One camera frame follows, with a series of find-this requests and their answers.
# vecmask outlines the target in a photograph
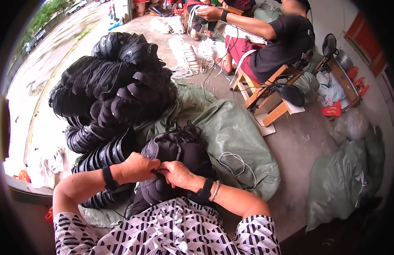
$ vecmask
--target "black t-shirt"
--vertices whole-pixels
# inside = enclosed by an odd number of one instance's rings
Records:
[[[280,16],[269,23],[276,33],[276,39],[252,53],[251,69],[255,76],[265,82],[282,65],[298,69],[307,66],[314,48],[313,26],[302,16]]]

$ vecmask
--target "hand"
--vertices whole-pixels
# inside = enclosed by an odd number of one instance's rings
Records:
[[[208,7],[205,9],[197,9],[195,14],[208,21],[218,21],[221,19],[223,10],[215,7]]]
[[[198,181],[198,176],[190,172],[190,170],[179,161],[163,162],[159,168],[158,172],[164,174],[167,183],[171,184],[172,188],[180,187],[193,190]]]
[[[146,181],[155,177],[151,172],[158,169],[160,161],[158,159],[151,160],[137,152],[132,152],[123,163],[119,164],[121,168],[122,179],[125,183]]]

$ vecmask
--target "red shorts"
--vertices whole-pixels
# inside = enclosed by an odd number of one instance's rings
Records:
[[[241,57],[242,55],[245,54],[245,52],[248,52],[252,49],[259,50],[265,47],[265,44],[253,43],[249,39],[235,38],[235,37],[230,37],[229,35],[225,37],[225,45],[228,45],[228,48],[231,49],[230,54],[232,58],[235,60],[235,62],[237,63],[240,62]],[[260,82],[251,70],[250,67],[251,55],[252,54],[246,56],[245,59],[242,60],[240,69],[244,71],[244,73],[248,75],[248,77],[251,78],[251,80],[255,82]]]

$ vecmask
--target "parked car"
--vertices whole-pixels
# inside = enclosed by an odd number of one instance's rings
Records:
[[[65,15],[69,16],[71,13],[79,10],[80,8],[84,7],[87,4],[86,0],[83,0],[77,4],[74,4],[69,10],[66,11]]]
[[[45,32],[46,32],[45,29],[36,32],[34,38],[32,38],[31,41],[27,42],[26,45],[27,54],[29,54],[32,51],[32,49],[37,46],[37,44],[41,41],[41,39],[44,38]]]

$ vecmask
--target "black and white patterned shirt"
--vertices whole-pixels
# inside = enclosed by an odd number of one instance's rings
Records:
[[[231,240],[217,211],[178,197],[132,216],[99,239],[70,212],[54,217],[57,254],[281,254],[271,217],[243,219]]]

